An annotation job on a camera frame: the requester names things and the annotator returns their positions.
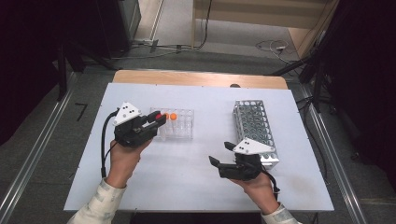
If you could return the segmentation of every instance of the person's left hand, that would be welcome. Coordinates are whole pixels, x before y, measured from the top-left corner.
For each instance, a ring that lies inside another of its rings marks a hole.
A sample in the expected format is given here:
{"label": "person's left hand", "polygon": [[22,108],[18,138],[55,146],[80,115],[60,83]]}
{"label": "person's left hand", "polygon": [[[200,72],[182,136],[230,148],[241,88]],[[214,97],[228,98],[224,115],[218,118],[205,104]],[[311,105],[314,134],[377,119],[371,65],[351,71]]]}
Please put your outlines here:
{"label": "person's left hand", "polygon": [[125,188],[126,182],[140,161],[140,154],[150,143],[151,140],[148,140],[140,147],[123,147],[116,141],[111,141],[111,147],[116,145],[110,151],[111,165],[106,179],[107,184],[117,189]]}

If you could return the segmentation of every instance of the gray carpet floor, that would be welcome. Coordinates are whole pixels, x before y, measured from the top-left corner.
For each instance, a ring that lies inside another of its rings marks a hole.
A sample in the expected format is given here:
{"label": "gray carpet floor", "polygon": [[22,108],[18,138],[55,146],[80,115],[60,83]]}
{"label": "gray carpet floor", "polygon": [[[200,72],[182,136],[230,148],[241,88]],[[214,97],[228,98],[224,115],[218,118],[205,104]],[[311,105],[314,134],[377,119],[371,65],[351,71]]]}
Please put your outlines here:
{"label": "gray carpet floor", "polygon": [[[163,69],[179,71],[206,71],[231,74],[267,75],[285,66],[277,59],[248,57],[232,54],[189,51],[169,54],[162,57],[136,59],[148,55],[149,49],[133,49],[123,59],[112,60],[124,69]],[[155,53],[167,53],[169,50],[157,50]],[[78,74],[74,92],[54,130],[35,171],[22,194],[8,223],[66,223],[73,215],[63,211],[64,203],[73,182],[73,174],[90,134],[97,110],[104,95],[107,83],[112,81],[114,71],[108,71],[101,65],[88,62],[83,74]],[[303,99],[301,84],[296,73],[283,76],[288,81],[295,99]],[[43,129],[50,112],[56,104],[58,88],[55,87],[25,120],[14,136],[0,146],[0,193],[4,195],[9,183],[21,168],[39,132]],[[82,118],[77,121],[81,107],[88,104]],[[385,174],[376,166],[353,161],[350,156],[355,152],[350,144],[343,125],[337,115],[332,115],[327,105],[321,105],[322,116],[331,134],[337,153],[345,166],[352,186],[357,193],[369,223],[396,222],[394,212],[395,192],[390,187]],[[308,128],[319,142],[318,133],[307,116]],[[311,138],[319,167],[323,170],[322,158]],[[319,213],[319,223],[352,223],[340,188],[333,176],[332,167],[327,161],[328,191],[335,208],[333,212]],[[311,223],[314,214],[293,213],[301,222]],[[118,212],[114,223],[129,223],[131,214]]]}

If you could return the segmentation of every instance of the floor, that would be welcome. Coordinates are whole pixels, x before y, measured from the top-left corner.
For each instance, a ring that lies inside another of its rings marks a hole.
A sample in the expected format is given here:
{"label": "floor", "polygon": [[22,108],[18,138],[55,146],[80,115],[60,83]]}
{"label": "floor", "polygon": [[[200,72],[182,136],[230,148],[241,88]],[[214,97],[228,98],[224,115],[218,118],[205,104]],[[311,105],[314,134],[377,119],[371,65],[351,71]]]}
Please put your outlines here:
{"label": "floor", "polygon": [[[166,4],[171,2],[171,0],[165,0],[164,8],[167,6]],[[153,36],[154,39],[157,37],[160,41],[167,39],[160,32],[161,29],[164,29],[161,21],[163,17],[158,20],[158,30]],[[261,40],[272,39],[270,36],[262,35],[257,38]],[[290,37],[281,35],[278,38],[287,39]],[[162,44],[174,43],[185,44],[176,42],[176,38],[175,42],[163,42]],[[213,46],[216,45],[216,42],[211,42],[209,38],[208,43]],[[249,48],[263,53],[254,44]],[[246,47],[243,47],[243,49],[240,50],[241,54],[238,54],[235,53],[232,46],[221,45],[221,48],[212,51],[209,48],[175,54],[175,51],[171,49],[157,49],[150,54],[150,48],[139,47],[132,49],[124,57],[110,62],[124,69],[205,71],[253,76],[271,74],[285,66],[285,62],[279,60],[271,51],[265,52],[263,56]],[[73,215],[63,211],[64,202],[73,182],[73,175],[78,168],[79,159],[90,134],[106,85],[111,82],[114,76],[114,71],[108,71],[99,64],[91,61],[88,61],[87,64],[84,74],[72,74],[69,78],[69,98],[67,98],[67,102],[64,102],[63,113],[55,120],[56,126],[49,130],[51,135],[45,142],[41,153],[37,155],[40,159],[35,167],[31,168],[32,174],[28,183],[24,186],[23,193],[17,197],[18,203],[15,204],[15,207],[11,207],[13,212],[8,217],[8,223],[66,223]],[[291,71],[282,76],[287,80],[296,101],[308,96],[311,89],[310,85],[301,85],[298,82],[296,77],[300,72],[301,69],[296,69],[296,71]],[[58,88],[55,87],[36,107],[35,111],[26,118],[14,136],[0,146],[0,176],[2,177],[0,193],[3,197],[9,192],[9,185],[13,183],[29,153],[36,148],[35,141],[42,138],[40,132],[45,129],[48,119],[52,116],[53,109],[59,106],[56,102],[57,94]],[[323,90],[323,97],[328,97],[327,94]],[[80,117],[81,105],[87,105],[87,107]],[[336,167],[331,165],[328,153],[326,153],[323,145],[324,139],[317,131],[313,114],[316,116],[318,114],[308,112],[306,116],[301,113],[302,120],[306,118],[307,130],[312,133],[310,140],[318,159],[318,165],[326,177],[325,181],[329,183],[327,187],[334,205],[333,212],[318,213],[318,223],[396,222],[394,217],[396,194],[389,185],[386,175],[376,166],[351,159],[355,150],[348,140],[342,122],[336,113],[333,113],[330,105],[321,104],[320,106],[322,109],[320,117],[326,125],[337,157],[342,163],[347,179],[350,181],[360,203],[364,219],[356,220],[349,212],[350,208],[347,206],[346,198],[343,195],[340,180],[335,175],[337,171],[334,168]],[[293,214],[303,223],[314,223],[315,214]],[[129,223],[132,216],[137,217],[139,214],[118,212],[114,223]]]}

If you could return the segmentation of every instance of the forearm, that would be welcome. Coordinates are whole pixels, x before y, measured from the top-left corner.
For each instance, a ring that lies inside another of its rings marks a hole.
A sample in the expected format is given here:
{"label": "forearm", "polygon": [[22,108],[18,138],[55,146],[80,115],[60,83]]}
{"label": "forearm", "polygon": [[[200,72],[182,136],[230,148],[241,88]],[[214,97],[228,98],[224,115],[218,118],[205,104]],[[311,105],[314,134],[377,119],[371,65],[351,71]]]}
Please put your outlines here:
{"label": "forearm", "polygon": [[275,210],[275,212],[269,214],[269,215],[264,215],[262,213],[262,218],[264,219],[266,224],[299,224],[298,222],[292,215],[291,213],[283,206],[283,204],[280,204],[279,207]]}
{"label": "forearm", "polygon": [[113,188],[102,179],[91,201],[78,210],[68,223],[111,223],[125,190]]}

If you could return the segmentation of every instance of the person's right hand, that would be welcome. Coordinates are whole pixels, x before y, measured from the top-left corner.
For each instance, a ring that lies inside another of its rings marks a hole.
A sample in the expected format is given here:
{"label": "person's right hand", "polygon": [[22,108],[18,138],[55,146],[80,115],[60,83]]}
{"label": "person's right hand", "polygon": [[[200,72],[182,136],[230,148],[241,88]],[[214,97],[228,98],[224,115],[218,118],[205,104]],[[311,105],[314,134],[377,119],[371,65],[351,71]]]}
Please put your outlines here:
{"label": "person's right hand", "polygon": [[271,180],[267,175],[260,173],[256,179],[249,181],[230,180],[244,189],[244,192],[259,206],[263,214],[271,214],[279,207],[279,203],[274,196]]}

